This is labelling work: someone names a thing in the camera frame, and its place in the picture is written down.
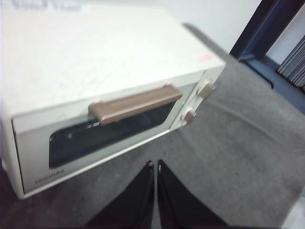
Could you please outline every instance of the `gray carpet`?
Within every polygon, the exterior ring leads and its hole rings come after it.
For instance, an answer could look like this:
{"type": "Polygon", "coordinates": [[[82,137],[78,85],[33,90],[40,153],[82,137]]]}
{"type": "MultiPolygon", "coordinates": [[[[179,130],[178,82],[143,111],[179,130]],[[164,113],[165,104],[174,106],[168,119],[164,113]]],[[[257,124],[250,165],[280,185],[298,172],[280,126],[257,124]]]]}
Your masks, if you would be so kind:
{"type": "MultiPolygon", "coordinates": [[[[81,226],[160,158],[229,224],[282,224],[305,185],[305,116],[193,31],[227,62],[194,122],[25,200],[1,169],[3,228],[81,226]]],[[[157,205],[152,228],[160,228],[157,205]]]]}

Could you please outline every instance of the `oven top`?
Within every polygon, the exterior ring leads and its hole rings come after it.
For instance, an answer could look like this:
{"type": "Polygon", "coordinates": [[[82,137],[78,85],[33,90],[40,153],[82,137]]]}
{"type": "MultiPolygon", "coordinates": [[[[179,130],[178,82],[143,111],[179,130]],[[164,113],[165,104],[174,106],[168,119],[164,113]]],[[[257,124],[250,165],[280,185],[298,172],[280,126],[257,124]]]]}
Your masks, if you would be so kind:
{"type": "Polygon", "coordinates": [[[1,105],[12,115],[224,65],[163,9],[50,3],[1,9],[1,105]]]}

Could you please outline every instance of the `oven door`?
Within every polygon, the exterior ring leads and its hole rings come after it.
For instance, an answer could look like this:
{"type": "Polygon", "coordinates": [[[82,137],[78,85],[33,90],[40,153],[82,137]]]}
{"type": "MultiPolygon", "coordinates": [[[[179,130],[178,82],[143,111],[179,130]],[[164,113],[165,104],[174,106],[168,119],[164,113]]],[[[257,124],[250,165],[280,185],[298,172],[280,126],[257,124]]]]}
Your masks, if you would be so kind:
{"type": "Polygon", "coordinates": [[[166,134],[196,81],[171,82],[171,95],[160,95],[161,84],[152,90],[138,88],[144,90],[141,93],[130,90],[15,118],[24,193],[54,185],[60,178],[72,177],[166,134]]]}

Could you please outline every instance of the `blinds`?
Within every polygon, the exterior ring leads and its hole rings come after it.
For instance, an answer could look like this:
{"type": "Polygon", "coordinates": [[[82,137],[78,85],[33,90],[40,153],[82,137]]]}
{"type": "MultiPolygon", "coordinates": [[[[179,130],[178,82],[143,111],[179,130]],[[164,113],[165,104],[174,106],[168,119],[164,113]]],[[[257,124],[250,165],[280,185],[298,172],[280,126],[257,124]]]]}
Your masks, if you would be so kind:
{"type": "Polygon", "coordinates": [[[276,71],[305,91],[305,36],[276,71]]]}

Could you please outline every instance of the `oven knob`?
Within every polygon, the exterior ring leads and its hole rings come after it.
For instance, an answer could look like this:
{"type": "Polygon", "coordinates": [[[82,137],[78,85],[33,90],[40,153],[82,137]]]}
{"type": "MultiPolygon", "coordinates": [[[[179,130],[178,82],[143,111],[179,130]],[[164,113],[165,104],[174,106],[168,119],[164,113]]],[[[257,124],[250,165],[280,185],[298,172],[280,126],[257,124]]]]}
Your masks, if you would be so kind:
{"type": "Polygon", "coordinates": [[[203,89],[197,91],[197,95],[202,97],[202,99],[207,99],[210,94],[215,90],[215,85],[212,83],[207,83],[203,89]]]}
{"type": "Polygon", "coordinates": [[[187,123],[190,124],[194,118],[196,117],[196,112],[190,110],[186,113],[186,115],[184,117],[182,117],[182,119],[187,123]]]}

